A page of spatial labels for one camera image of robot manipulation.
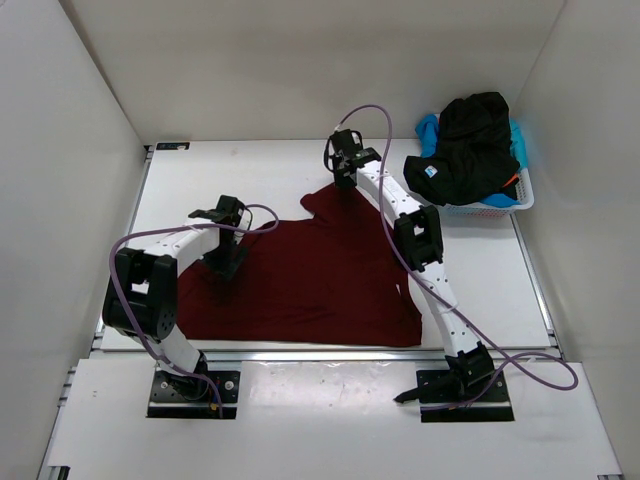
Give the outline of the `dark red t shirt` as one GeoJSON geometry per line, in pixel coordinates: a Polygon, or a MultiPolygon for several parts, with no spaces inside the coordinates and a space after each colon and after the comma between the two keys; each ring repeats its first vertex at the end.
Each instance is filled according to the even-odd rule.
{"type": "Polygon", "coordinates": [[[311,218],[248,235],[225,280],[193,264],[178,280],[177,325],[191,340],[413,347],[422,315],[378,210],[356,189],[307,194],[311,218]]]}

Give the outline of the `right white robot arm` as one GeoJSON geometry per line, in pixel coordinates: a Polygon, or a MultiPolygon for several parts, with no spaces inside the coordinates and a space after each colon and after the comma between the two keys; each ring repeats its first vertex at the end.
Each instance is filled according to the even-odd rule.
{"type": "Polygon", "coordinates": [[[486,392],[494,361],[469,322],[456,313],[457,299],[444,268],[444,242],[438,210],[414,199],[383,165],[362,136],[350,129],[328,138],[324,163],[341,188],[359,187],[377,200],[383,232],[420,293],[439,328],[448,371],[439,378],[399,394],[403,404],[422,399],[438,403],[445,394],[453,406],[468,405],[486,392]]]}

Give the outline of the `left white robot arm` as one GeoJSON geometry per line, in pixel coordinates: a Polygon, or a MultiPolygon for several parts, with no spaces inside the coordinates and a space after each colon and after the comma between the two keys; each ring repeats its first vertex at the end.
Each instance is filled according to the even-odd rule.
{"type": "Polygon", "coordinates": [[[204,353],[177,326],[179,277],[202,264],[222,279],[231,279],[247,256],[240,242],[252,220],[245,204],[223,195],[214,208],[193,211],[182,229],[169,231],[153,245],[116,246],[112,251],[104,323],[142,345],[164,381],[188,402],[222,400],[204,353]]]}

